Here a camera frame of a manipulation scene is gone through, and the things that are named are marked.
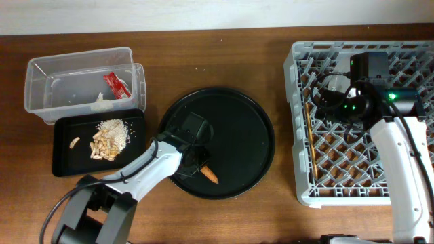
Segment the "orange carrot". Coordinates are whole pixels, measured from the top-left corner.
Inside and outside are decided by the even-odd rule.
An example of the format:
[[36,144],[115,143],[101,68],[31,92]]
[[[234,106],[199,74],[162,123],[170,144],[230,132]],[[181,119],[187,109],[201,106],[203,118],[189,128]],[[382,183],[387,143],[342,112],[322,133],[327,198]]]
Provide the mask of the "orange carrot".
[[208,166],[203,166],[200,172],[214,184],[219,184],[218,177]]

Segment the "red snack wrapper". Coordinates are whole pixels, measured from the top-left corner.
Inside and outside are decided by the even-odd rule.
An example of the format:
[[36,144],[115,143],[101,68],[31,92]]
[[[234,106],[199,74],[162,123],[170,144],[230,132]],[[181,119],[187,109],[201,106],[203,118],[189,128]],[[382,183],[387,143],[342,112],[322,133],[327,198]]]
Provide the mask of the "red snack wrapper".
[[110,87],[117,100],[126,99],[131,96],[129,89],[126,87],[126,83],[121,80],[114,72],[104,75],[103,79]]

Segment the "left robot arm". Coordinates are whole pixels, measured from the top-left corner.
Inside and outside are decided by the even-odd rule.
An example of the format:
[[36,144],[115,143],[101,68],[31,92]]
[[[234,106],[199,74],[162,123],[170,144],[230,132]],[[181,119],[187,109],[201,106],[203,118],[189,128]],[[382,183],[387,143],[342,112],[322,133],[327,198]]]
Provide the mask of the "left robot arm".
[[207,163],[205,145],[214,128],[196,113],[180,125],[167,128],[151,140],[149,148],[115,173],[97,179],[86,175],[48,213],[39,234],[66,203],[52,235],[52,243],[127,243],[138,203],[160,181],[180,174],[190,178]]

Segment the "white tissue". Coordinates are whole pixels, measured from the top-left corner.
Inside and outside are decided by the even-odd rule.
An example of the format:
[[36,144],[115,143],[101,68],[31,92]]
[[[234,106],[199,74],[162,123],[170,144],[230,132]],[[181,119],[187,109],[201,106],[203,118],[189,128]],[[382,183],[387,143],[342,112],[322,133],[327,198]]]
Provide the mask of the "white tissue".
[[110,100],[104,99],[104,94],[100,92],[96,101],[91,105],[91,111],[105,112],[113,109],[113,104]]

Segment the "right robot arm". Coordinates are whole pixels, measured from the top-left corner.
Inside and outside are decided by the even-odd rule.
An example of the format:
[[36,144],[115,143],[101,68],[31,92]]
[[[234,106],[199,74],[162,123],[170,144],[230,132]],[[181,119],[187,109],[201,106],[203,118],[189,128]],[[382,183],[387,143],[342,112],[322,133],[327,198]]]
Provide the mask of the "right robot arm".
[[344,75],[350,85],[323,91],[316,118],[370,134],[387,181],[394,243],[432,243],[433,166],[420,94],[392,85],[385,52],[352,55]]

